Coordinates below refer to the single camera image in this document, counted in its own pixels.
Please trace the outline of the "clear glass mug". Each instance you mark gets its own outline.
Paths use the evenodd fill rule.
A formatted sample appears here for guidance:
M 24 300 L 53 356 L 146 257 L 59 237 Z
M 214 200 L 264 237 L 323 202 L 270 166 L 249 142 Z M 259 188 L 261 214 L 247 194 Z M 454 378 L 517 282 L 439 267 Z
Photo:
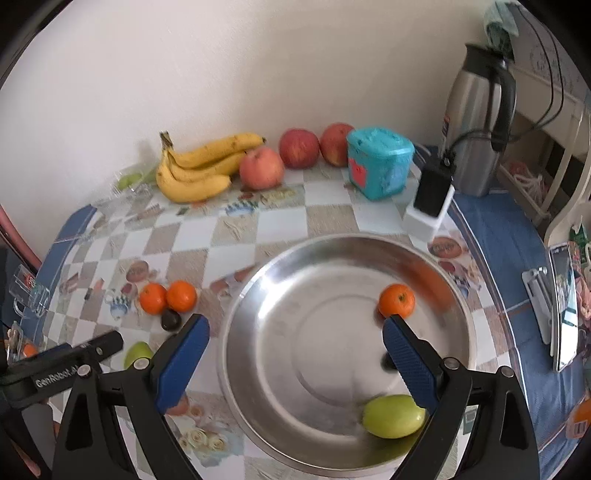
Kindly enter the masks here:
M 41 318 L 47 311 L 50 302 L 50 291 L 39 283 L 35 275 L 25 266 L 20 265 L 15 271 L 9 293 L 13 297 L 13 309 L 20 317 L 29 309 L 37 318 Z

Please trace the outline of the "green pear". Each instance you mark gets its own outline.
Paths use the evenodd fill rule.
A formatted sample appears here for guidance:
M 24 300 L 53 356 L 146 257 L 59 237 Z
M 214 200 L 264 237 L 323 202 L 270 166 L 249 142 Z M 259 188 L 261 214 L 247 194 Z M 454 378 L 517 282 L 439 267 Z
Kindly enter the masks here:
M 135 342 L 126 351 L 123 359 L 123 368 L 127 369 L 133 365 L 133 363 L 141 358 L 151 359 L 153 357 L 153 351 L 150 346 L 143 341 Z
M 418 431 L 427 416 L 410 395 L 375 398 L 363 408 L 362 425 L 370 434 L 383 439 L 399 439 Z

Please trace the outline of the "large steel plate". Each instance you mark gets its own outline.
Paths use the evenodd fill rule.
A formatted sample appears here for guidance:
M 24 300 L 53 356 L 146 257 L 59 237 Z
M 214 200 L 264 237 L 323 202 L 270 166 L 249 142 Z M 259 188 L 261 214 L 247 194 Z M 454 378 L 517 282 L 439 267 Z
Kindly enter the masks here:
M 394 470 L 412 438 L 365 431 L 363 407 L 403 394 L 381 358 L 380 294 L 410 287 L 409 326 L 442 357 L 476 364 L 476 334 L 464 295 L 428 254 L 362 234 L 294 245 L 256 268 L 226 309 L 218 376 L 243 433 L 274 460 L 308 474 L 363 477 Z

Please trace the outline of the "dark red middle apple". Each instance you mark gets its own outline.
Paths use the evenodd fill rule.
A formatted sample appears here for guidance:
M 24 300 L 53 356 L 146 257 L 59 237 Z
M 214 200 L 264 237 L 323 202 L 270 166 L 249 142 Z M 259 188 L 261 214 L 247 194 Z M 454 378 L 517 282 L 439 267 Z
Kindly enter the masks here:
M 318 137 L 305 129 L 288 129 L 280 137 L 280 158 L 288 169 L 314 167 L 320 155 Z

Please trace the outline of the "orange tangerine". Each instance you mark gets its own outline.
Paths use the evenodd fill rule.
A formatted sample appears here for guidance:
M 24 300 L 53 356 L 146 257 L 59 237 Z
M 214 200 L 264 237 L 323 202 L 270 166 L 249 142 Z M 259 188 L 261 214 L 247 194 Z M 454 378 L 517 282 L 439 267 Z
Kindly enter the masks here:
M 378 310 L 384 318 L 399 315 L 407 319 L 415 311 L 416 298 L 413 290 L 404 284 L 391 284 L 381 293 Z
M 197 304 L 197 290 L 184 280 L 172 282 L 166 292 L 166 302 L 168 308 L 177 313 L 189 312 Z
M 167 306 L 166 289 L 158 283 L 145 285 L 138 296 L 141 309 L 149 315 L 160 315 Z

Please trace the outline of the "steel thermos jug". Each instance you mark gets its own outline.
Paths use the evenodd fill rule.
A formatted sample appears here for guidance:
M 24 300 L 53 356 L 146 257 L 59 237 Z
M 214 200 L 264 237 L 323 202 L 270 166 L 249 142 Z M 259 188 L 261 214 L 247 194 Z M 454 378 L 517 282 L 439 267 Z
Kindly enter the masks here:
M 439 154 L 455 167 L 453 182 L 460 193 L 489 193 L 510 139 L 516 100 L 516 81 L 506 58 L 468 43 L 448 98 L 439 147 Z

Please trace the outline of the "smartphone on stand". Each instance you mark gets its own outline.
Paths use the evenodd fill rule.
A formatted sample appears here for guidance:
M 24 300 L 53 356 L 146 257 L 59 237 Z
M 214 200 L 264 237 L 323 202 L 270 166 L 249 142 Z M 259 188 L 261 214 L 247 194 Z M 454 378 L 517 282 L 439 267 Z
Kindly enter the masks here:
M 570 242 L 551 247 L 550 285 L 552 293 L 553 368 L 564 370 L 578 353 L 579 317 L 573 247 Z

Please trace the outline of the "dark plum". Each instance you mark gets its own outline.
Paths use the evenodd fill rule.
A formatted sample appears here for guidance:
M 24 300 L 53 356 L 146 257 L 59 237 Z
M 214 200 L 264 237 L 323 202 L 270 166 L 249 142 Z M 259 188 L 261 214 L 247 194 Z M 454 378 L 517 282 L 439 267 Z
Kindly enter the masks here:
M 182 326 L 181 315 L 172 309 L 165 309 L 160 316 L 160 325 L 166 332 L 175 332 Z
M 385 353 L 381 358 L 381 367 L 384 371 L 387 372 L 397 372 L 398 368 L 394 361 L 391 359 L 391 356 L 388 353 Z

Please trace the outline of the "red right apple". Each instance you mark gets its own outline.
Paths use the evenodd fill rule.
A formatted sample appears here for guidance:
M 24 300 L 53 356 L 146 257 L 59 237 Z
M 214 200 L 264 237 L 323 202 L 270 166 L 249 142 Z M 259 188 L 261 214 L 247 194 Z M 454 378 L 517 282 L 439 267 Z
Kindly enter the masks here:
M 329 163 L 329 165 L 345 168 L 348 166 L 348 141 L 346 136 L 355 127 L 348 123 L 334 123 L 325 128 L 322 132 L 320 147 L 322 158 Z

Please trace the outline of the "grey phone stand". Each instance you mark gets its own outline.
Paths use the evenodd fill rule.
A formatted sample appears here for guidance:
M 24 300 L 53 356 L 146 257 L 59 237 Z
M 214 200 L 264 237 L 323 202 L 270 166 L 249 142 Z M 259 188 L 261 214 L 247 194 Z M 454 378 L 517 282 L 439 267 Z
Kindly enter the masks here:
M 552 341 L 552 300 L 548 289 L 548 270 L 546 267 L 526 270 L 522 281 L 532 304 L 542 341 L 550 345 Z

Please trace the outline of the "yellow banana bunch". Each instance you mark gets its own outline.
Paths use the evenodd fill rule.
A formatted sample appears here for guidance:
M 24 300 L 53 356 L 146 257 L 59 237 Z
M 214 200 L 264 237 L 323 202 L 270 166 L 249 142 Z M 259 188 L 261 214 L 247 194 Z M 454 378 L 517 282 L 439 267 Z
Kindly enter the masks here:
M 166 131 L 160 132 L 159 138 L 161 156 L 156 185 L 169 201 L 177 204 L 204 201 L 224 192 L 245 155 L 266 143 L 263 136 L 246 132 L 178 152 Z

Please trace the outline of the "patterned plastic tablecloth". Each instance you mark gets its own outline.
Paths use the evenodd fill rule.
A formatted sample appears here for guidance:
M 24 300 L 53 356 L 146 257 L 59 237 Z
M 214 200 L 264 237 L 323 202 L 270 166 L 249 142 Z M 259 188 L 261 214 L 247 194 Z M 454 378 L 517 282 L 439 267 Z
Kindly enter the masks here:
M 381 291 L 409 285 L 417 306 L 409 324 L 441 356 L 525 379 L 540 447 L 541 472 L 559 464 L 553 437 L 572 398 L 553 369 L 521 279 L 546 262 L 541 239 L 505 193 L 457 196 L 431 242 L 407 233 L 403 213 L 416 187 L 372 202 L 345 171 L 318 166 L 287 175 L 280 188 L 248 194 L 233 186 L 197 206 L 170 203 L 158 190 L 104 200 L 75 212 L 40 271 L 51 294 L 42 316 L 23 318 L 25 334 L 51 347 L 112 329 L 126 347 L 159 347 L 166 333 L 145 313 L 150 282 L 190 282 L 197 311 L 211 325 L 204 357 L 187 388 L 175 436 L 207 479 L 297 479 L 301 471 L 267 455 L 242 432 L 226 402 L 218 351 L 225 315 L 253 358 L 238 377 L 263 418 L 294 423 L 297 434 L 327 441 L 346 479 L 387 479 L 399 442 L 361 424 L 363 405 L 405 393 L 386 368 Z

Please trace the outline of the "pale red apple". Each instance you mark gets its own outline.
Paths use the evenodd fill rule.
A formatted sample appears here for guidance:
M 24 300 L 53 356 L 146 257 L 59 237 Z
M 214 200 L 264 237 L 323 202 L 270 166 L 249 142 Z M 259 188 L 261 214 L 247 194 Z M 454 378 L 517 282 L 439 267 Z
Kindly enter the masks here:
M 267 190 L 283 183 L 284 165 L 279 154 L 270 147 L 250 151 L 239 165 L 242 184 L 250 190 Z

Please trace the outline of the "clear plastic fruit tray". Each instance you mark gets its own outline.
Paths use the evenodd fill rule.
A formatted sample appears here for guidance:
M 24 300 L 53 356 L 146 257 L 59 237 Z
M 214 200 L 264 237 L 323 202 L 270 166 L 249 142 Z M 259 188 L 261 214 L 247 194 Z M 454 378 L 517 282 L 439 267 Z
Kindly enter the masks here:
M 146 163 L 131 165 L 116 172 L 107 184 L 98 190 L 90 204 L 102 207 L 119 200 L 135 199 L 150 193 L 155 185 L 156 166 Z

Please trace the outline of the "black power adapter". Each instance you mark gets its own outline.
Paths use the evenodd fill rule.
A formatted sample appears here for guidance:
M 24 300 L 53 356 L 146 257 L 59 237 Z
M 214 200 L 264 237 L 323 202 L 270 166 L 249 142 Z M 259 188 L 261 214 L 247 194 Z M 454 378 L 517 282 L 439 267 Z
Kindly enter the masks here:
M 453 186 L 455 169 L 454 162 L 448 157 L 428 161 L 422 169 L 414 208 L 437 218 Z

